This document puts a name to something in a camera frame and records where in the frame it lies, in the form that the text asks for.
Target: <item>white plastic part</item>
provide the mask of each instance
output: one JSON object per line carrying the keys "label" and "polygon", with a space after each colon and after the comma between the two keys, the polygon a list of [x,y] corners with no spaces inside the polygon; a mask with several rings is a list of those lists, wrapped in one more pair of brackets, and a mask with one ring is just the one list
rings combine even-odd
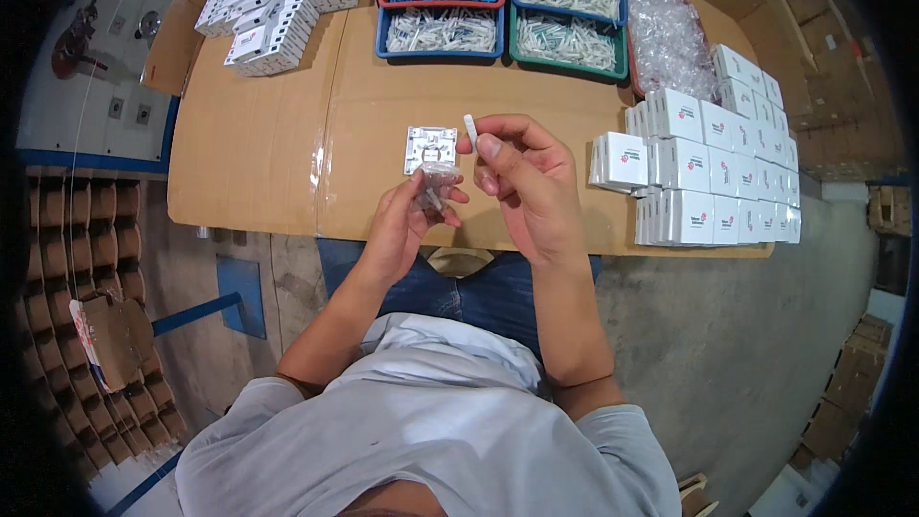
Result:
{"label": "white plastic part", "polygon": [[466,114],[462,120],[466,124],[466,132],[469,134],[469,140],[472,143],[472,152],[475,153],[475,140],[479,137],[479,133],[475,130],[475,120],[472,120],[472,114]]}
{"label": "white plastic part", "polygon": [[457,130],[437,126],[409,126],[405,143],[405,168],[407,176],[423,162],[442,162],[456,165]]}

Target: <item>plastic bag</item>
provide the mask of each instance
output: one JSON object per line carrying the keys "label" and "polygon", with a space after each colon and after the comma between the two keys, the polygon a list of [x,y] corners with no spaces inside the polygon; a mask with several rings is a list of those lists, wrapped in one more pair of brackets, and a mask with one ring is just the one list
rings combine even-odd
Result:
{"label": "plastic bag", "polygon": [[425,173],[425,185],[415,197],[415,205],[422,210],[433,208],[443,212],[450,193],[460,180],[460,171],[444,162],[423,162],[418,168]]}

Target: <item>blue metal frame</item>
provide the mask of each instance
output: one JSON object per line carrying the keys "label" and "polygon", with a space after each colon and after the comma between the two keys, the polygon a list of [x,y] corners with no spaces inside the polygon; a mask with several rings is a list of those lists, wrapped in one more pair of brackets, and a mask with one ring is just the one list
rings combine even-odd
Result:
{"label": "blue metal frame", "polygon": [[172,152],[173,133],[176,131],[176,118],[178,117],[178,104],[181,99],[173,96],[169,101],[167,110],[167,124],[163,129],[163,147],[160,148],[159,160],[141,160],[133,157],[103,156],[101,154],[62,152],[60,150],[33,150],[19,148],[19,159],[27,166],[64,166],[70,168],[92,169],[120,169],[132,172],[148,172],[151,174],[167,174],[169,172],[169,155]]}

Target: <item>brown cardboard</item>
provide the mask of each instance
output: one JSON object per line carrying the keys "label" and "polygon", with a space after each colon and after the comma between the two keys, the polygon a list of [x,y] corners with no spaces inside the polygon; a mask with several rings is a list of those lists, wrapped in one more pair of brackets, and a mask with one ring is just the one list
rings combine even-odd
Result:
{"label": "brown cardboard", "polygon": [[153,351],[154,332],[135,300],[118,302],[107,296],[74,300],[71,313],[78,317],[77,327],[88,332],[109,391],[124,388],[140,375],[141,363]]}
{"label": "brown cardboard", "polygon": [[880,371],[884,367],[884,358],[883,353],[868,351],[846,342],[823,398],[852,417],[861,417],[867,410],[875,385],[878,384]]}
{"label": "brown cardboard", "polygon": [[855,437],[856,422],[841,408],[821,400],[820,408],[801,437],[816,457],[838,461]]}

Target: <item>white product box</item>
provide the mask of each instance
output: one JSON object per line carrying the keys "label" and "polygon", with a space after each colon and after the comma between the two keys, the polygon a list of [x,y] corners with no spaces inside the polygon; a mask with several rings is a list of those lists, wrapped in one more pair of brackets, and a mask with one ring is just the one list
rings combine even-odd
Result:
{"label": "white product box", "polygon": [[702,141],[729,152],[733,150],[730,121],[736,114],[705,100],[698,101],[698,109],[702,118]]}
{"label": "white product box", "polygon": [[760,70],[756,64],[746,60],[746,58],[744,60],[746,61],[745,69],[748,76],[747,80],[745,80],[747,86],[749,86],[753,92],[756,92],[760,96],[765,97],[765,80],[763,80],[763,71]]}
{"label": "white product box", "polygon": [[752,103],[752,90],[737,79],[727,79],[718,85],[718,97],[721,106],[731,112],[737,112],[744,118],[754,119],[756,107]]}
{"label": "white product box", "polygon": [[775,241],[775,202],[765,202],[760,200],[759,204],[759,227],[756,229],[756,241],[774,242]]}
{"label": "white product box", "polygon": [[684,138],[661,142],[658,152],[661,186],[673,190],[710,191],[708,147]]}
{"label": "white product box", "polygon": [[801,211],[788,208],[788,243],[798,244],[801,241]]}
{"label": "white product box", "polygon": [[733,152],[744,156],[756,156],[752,124],[749,118],[730,113],[730,142]]}
{"label": "white product box", "polygon": [[641,137],[648,138],[656,135],[654,132],[650,131],[650,123],[648,122],[648,101],[642,100],[636,104],[635,110],[638,113],[638,124],[641,131]]}
{"label": "white product box", "polygon": [[733,153],[721,148],[708,147],[708,178],[711,193],[731,198],[737,197],[737,162]]}
{"label": "white product box", "polygon": [[775,164],[765,161],[761,157],[755,157],[756,160],[756,195],[759,200],[772,201],[775,197],[775,173],[773,168]]}
{"label": "white product box", "polygon": [[654,124],[661,138],[685,138],[702,141],[702,120],[698,100],[682,92],[665,88],[650,93]]}
{"label": "white product box", "polygon": [[777,203],[775,205],[775,241],[776,242],[787,242],[788,238],[791,235],[791,228],[789,227],[788,219],[788,206],[784,203]]}
{"label": "white product box", "polygon": [[752,104],[755,107],[756,120],[775,127],[774,117],[772,115],[772,102],[767,100],[763,94],[754,92],[752,94]]}
{"label": "white product box", "polygon": [[711,49],[711,58],[715,63],[715,76],[718,80],[735,79],[744,84],[749,80],[747,64],[749,61],[725,45],[715,45]]}
{"label": "white product box", "polygon": [[640,137],[607,132],[600,137],[600,159],[603,188],[628,193],[648,185],[648,153]]}
{"label": "white product box", "polygon": [[670,217],[672,243],[705,245],[714,239],[714,196],[699,191],[677,190],[672,193]]}
{"label": "white product box", "polygon": [[763,80],[765,82],[765,97],[769,98],[769,101],[778,106],[780,110],[784,110],[785,102],[782,101],[782,90],[778,87],[778,80],[766,74],[765,71],[763,72]]}
{"label": "white product box", "polygon": [[788,116],[781,108],[772,104],[772,125],[780,134],[788,137]]}
{"label": "white product box", "polygon": [[798,143],[792,137],[785,141],[785,167],[798,172]]}
{"label": "white product box", "polygon": [[801,189],[800,175],[798,172],[787,170],[787,192],[785,203],[800,208],[801,206]]}
{"label": "white product box", "polygon": [[759,201],[738,200],[740,207],[740,225],[737,228],[738,244],[755,244],[759,241]]}
{"label": "white product box", "polygon": [[737,197],[759,200],[759,168],[756,166],[756,158],[734,154],[734,164],[737,172]]}
{"label": "white product box", "polygon": [[737,198],[713,196],[715,218],[711,243],[736,244],[740,227],[741,206]]}

